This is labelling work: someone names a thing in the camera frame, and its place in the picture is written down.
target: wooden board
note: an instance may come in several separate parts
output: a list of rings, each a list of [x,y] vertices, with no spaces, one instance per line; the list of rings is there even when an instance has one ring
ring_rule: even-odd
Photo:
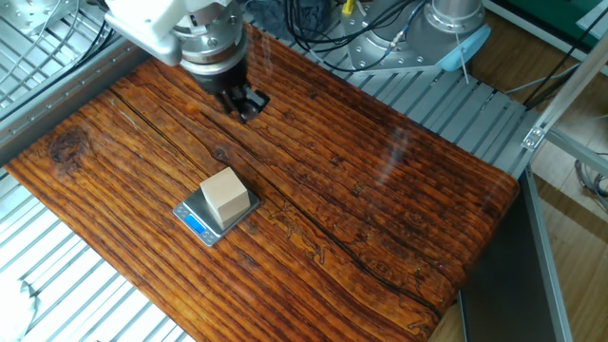
[[[250,31],[251,123],[148,61],[7,170],[197,340],[427,341],[516,180]],[[171,211],[226,166],[262,203],[207,248]]]

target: blue lcd screen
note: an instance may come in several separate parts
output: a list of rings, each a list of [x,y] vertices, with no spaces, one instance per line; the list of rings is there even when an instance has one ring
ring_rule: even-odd
[[[196,218],[194,218],[192,215],[188,215],[188,217],[186,218],[185,221],[197,233],[201,234],[202,232],[205,231],[205,227],[203,227],[202,224],[200,224],[200,222]]]

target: wooden floor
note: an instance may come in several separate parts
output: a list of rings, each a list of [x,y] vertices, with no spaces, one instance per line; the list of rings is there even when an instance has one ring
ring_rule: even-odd
[[[475,57],[472,74],[500,91],[537,80],[563,52],[489,13],[492,35]],[[577,61],[569,60],[562,70]],[[513,94],[522,102],[534,87]],[[608,120],[582,122],[608,114],[608,78],[598,75],[560,121],[560,129],[597,152],[608,152]],[[532,162],[561,291],[576,342],[608,341],[608,215],[582,191],[574,158],[545,143]],[[460,308],[445,316],[432,342],[465,341]]]

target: small wooden cube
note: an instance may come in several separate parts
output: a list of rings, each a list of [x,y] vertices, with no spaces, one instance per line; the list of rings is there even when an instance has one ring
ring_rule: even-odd
[[[251,206],[247,188],[230,167],[204,180],[200,190],[221,229],[228,228]]]

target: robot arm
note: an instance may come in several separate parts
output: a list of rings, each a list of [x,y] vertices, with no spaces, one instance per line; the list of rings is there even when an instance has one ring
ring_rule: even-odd
[[[232,0],[106,0],[106,22],[170,66],[181,65],[226,112],[253,119],[268,103],[247,82],[247,37]]]

